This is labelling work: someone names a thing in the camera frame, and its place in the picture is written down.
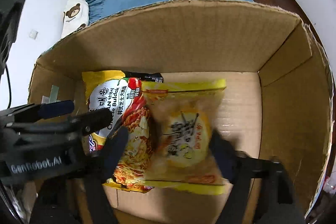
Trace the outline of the brown cardboard box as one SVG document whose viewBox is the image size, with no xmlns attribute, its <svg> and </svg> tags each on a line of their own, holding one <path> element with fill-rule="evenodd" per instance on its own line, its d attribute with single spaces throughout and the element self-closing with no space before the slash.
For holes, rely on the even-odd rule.
<svg viewBox="0 0 336 224">
<path fill-rule="evenodd" d="M 71 100 L 90 111 L 84 72 L 159 73 L 162 83 L 225 79 L 214 129 L 239 154 L 280 162 L 304 218 L 330 157 L 334 79 L 302 19 L 278 7 L 227 0 L 173 0 L 130 9 L 59 40 L 37 59 L 29 102 Z M 41 183 L 32 223 L 93 223 L 82 174 Z M 103 184 L 118 223 L 216 223 L 221 195 Z M 261 179 L 251 180 L 243 222 L 253 223 Z"/>
</svg>

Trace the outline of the bear print pillow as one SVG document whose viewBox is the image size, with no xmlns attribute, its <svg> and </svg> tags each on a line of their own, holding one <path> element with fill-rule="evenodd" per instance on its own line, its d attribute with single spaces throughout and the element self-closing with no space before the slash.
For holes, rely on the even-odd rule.
<svg viewBox="0 0 336 224">
<path fill-rule="evenodd" d="M 89 6 L 85 0 L 68 0 L 64 9 L 61 38 L 89 25 Z"/>
</svg>

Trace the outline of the cheese buldak noodle packet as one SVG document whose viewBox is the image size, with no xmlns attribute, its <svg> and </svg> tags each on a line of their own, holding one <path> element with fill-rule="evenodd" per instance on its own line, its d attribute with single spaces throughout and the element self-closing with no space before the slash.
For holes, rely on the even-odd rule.
<svg viewBox="0 0 336 224">
<path fill-rule="evenodd" d="M 90 111 L 106 108 L 112 113 L 110 124 L 90 134 L 91 153 L 103 148 L 106 138 L 124 126 L 129 133 L 125 151 L 113 176 L 106 184 L 116 189 L 147 193 L 144 174 L 155 150 L 157 136 L 142 83 L 163 82 L 159 73 L 135 73 L 123 71 L 84 72 L 85 99 Z"/>
</svg>

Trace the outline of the yellow biscuit snack bag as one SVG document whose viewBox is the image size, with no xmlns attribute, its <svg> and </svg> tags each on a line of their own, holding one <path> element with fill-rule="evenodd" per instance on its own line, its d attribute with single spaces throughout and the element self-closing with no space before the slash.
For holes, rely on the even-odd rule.
<svg viewBox="0 0 336 224">
<path fill-rule="evenodd" d="M 221 195 L 227 181 L 209 150 L 225 79 L 193 83 L 142 83 L 157 126 L 158 143 L 144 184 L 203 195 Z"/>
</svg>

